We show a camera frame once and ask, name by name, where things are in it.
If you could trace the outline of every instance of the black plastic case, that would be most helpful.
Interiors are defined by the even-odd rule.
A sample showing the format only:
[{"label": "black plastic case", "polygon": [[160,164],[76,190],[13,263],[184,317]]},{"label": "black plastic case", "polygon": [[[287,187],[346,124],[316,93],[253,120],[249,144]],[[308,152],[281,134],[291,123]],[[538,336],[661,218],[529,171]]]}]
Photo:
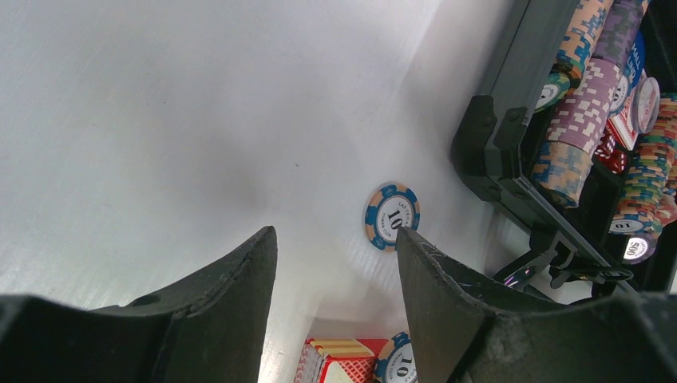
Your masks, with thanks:
[{"label": "black plastic case", "polygon": [[[576,257],[600,266],[620,264],[627,237],[608,228],[623,177],[594,160],[580,206],[552,204],[530,181],[536,151],[554,108],[533,114],[546,77],[578,0],[516,0],[483,82],[472,98],[452,145],[452,162],[464,184],[523,230],[553,232],[570,243]],[[654,0],[641,30],[645,69],[663,92],[677,91],[675,43],[677,2]],[[677,224],[660,237],[656,253],[628,266],[635,277],[618,286],[627,292],[670,290],[677,258]]]}]

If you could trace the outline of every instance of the purple poker chip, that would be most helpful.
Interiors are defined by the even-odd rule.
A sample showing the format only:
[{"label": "purple poker chip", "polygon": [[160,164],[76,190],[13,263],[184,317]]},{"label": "purple poker chip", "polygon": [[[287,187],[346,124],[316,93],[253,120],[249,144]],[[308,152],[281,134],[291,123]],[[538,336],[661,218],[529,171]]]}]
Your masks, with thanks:
[{"label": "purple poker chip", "polygon": [[614,2],[604,22],[604,29],[597,40],[592,58],[610,61],[620,68],[625,68],[643,16],[644,9],[640,2],[632,0]]},{"label": "purple poker chip", "polygon": [[630,235],[625,244],[623,263],[636,265],[646,261],[654,254],[657,242],[653,235],[644,231]]},{"label": "purple poker chip", "polygon": [[591,59],[578,89],[557,105],[545,139],[565,142],[592,156],[604,134],[619,78],[618,66]]}]

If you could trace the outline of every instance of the white surface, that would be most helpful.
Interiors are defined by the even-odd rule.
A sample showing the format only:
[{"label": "white surface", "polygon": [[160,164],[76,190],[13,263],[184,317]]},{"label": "white surface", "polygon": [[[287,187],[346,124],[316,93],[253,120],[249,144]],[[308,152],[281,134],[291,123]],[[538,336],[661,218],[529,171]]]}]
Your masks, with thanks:
[{"label": "white surface", "polygon": [[447,159],[509,3],[3,2],[0,290],[124,305],[271,224],[260,381],[290,381],[309,334],[402,330],[361,223],[379,184],[472,267],[527,246]]}]

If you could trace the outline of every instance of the blue poker chip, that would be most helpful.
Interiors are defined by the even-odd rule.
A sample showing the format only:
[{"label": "blue poker chip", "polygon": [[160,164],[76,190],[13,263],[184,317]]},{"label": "blue poker chip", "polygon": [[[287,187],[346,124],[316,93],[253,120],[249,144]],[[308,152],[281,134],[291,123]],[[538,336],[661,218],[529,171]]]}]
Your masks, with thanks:
[{"label": "blue poker chip", "polygon": [[644,69],[644,61],[646,60],[646,49],[644,47],[644,38],[641,32],[637,32],[635,44],[632,45],[630,56],[625,66],[623,75],[628,79],[628,96],[630,92],[639,84],[639,78]]},{"label": "blue poker chip", "polygon": [[415,383],[418,381],[414,351],[409,333],[402,331],[392,337],[376,358],[374,382]]},{"label": "blue poker chip", "polygon": [[393,182],[379,187],[369,198],[364,215],[366,237],[376,248],[394,251],[400,227],[418,229],[421,209],[408,187]]}]

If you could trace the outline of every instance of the red die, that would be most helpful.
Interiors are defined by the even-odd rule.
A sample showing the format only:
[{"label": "red die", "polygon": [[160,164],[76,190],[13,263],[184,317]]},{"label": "red die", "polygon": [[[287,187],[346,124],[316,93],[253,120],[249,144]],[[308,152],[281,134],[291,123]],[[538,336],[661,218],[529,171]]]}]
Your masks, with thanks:
[{"label": "red die", "polygon": [[615,149],[609,160],[604,161],[604,165],[614,174],[620,174],[628,165],[628,155],[624,151]]},{"label": "red die", "polygon": [[614,139],[613,134],[611,134],[608,130],[605,129],[604,135],[602,136],[602,140],[595,149],[595,155],[598,156],[600,159],[611,158],[615,147],[616,147],[616,139]]}]

